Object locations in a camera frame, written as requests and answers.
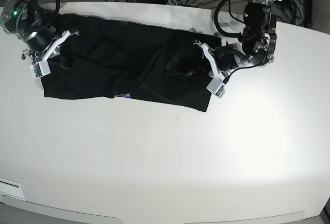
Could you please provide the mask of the black T-shirt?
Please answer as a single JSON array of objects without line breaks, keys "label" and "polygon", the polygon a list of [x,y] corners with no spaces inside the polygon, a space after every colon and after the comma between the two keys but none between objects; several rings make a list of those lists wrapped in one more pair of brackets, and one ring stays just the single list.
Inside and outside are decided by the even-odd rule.
[{"label": "black T-shirt", "polygon": [[195,41],[220,46],[203,33],[60,14],[60,32],[75,31],[42,77],[44,96],[66,100],[128,95],[205,112],[211,93],[210,64]]}]

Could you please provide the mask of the white label plate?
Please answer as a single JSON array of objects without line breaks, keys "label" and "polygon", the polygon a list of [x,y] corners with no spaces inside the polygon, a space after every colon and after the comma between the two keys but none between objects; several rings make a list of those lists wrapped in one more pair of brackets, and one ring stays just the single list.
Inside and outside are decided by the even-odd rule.
[{"label": "white label plate", "polygon": [[25,201],[25,197],[20,184],[10,180],[3,178],[0,179],[0,193],[4,196]]}]

